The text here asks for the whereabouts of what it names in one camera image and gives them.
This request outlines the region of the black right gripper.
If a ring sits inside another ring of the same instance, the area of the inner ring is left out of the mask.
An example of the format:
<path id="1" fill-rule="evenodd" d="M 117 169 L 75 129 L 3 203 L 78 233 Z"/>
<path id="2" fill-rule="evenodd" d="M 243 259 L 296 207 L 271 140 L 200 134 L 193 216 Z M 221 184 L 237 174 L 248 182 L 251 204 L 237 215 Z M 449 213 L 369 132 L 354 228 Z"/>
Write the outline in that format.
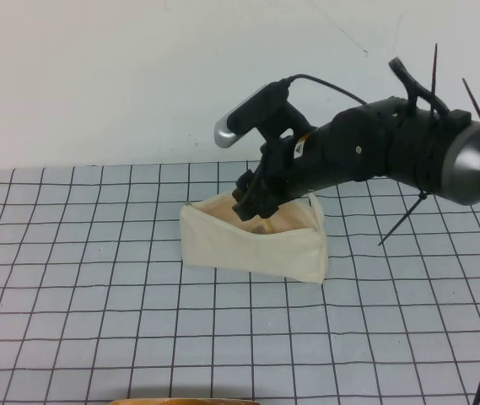
<path id="1" fill-rule="evenodd" d="M 344 181 L 340 121 L 315 127 L 306 120 L 277 120 L 259 132 L 265 139 L 259 170 L 243 173 L 232 192 L 242 221 L 270 218 L 280 205 Z"/>

